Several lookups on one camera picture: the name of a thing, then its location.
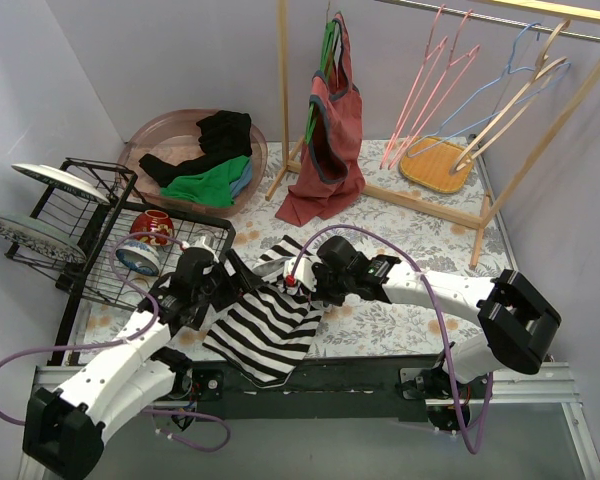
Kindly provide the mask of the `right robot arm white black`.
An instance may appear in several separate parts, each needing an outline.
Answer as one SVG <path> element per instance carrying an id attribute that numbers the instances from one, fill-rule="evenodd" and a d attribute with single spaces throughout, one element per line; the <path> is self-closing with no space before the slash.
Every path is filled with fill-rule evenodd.
<path id="1" fill-rule="evenodd" d="M 479 335 L 448 342 L 433 367 L 402 385 L 412 398 L 447 399 L 474 380 L 508 368 L 535 375 L 548 354 L 562 319 L 520 272 L 497 277 L 461 277 L 422 272 L 404 258 L 369 258 L 344 237 L 325 241 L 311 260 L 299 254 L 284 264 L 284 282 L 303 287 L 311 299 L 340 306 L 349 295 L 371 302 L 432 308 L 479 326 Z"/>

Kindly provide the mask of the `pink wire hanger front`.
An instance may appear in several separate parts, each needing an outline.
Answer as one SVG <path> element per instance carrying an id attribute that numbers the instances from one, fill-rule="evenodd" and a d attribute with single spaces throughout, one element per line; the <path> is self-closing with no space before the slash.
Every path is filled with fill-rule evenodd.
<path id="1" fill-rule="evenodd" d="M 393 151 L 393 148 L 396 146 L 396 143 L 398 142 L 398 140 L 400 138 L 400 135 L 406 125 L 406 122 L 409 119 L 411 112 L 413 111 L 413 109 L 416 105 L 416 102 L 418 101 L 418 99 L 421 95 L 422 89 L 424 88 L 427 79 L 429 78 L 434 67 L 436 66 L 441 52 L 444 50 L 444 48 L 446 46 L 448 37 L 444 36 L 443 39 L 437 45 L 435 45 L 434 47 L 431 47 L 437 24 L 443 14 L 443 10 L 445 7 L 446 7 L 446 5 L 442 4 L 441 6 L 439 6 L 437 8 L 436 15 L 435 15 L 433 23 L 431 25 L 431 29 L 429 31 L 429 36 L 428 36 L 426 46 L 424 49 L 424 53 L 422 56 L 422 62 L 420 64 L 419 70 L 412 82 L 411 88 L 406 97 L 406 100 L 402 107 L 401 113 L 398 116 L 394 131 L 389 138 L 388 144 L 386 146 L 385 152 L 383 154 L 383 157 L 382 157 L 382 160 L 380 163 L 381 168 L 383 168 L 383 167 L 389 168 L 390 167 L 391 163 L 389 161 L 389 155 Z"/>

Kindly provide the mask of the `black white striped tank top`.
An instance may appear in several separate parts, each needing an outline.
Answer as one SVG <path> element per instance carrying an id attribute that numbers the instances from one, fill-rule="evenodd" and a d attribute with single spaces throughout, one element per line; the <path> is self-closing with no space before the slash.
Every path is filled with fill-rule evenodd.
<path id="1" fill-rule="evenodd" d="M 301 248 L 285 235 L 262 253 L 253 272 L 264 284 L 223 312 L 203 341 L 258 388 L 286 383 L 309 352 L 327 310 L 306 288 L 285 284 L 284 264 Z"/>

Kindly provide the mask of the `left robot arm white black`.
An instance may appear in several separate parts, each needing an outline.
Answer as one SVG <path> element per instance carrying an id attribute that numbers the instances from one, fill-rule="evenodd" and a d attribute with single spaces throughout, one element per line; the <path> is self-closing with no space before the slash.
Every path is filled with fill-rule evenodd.
<path id="1" fill-rule="evenodd" d="M 199 309 L 221 311 L 264 283 L 234 251 L 227 264 L 231 271 L 206 248 L 186 249 L 92 361 L 54 390 L 31 396 L 24 453 L 63 479 L 83 479 L 127 422 L 161 397 L 185 398 L 191 363 L 168 348 L 171 338 Z"/>

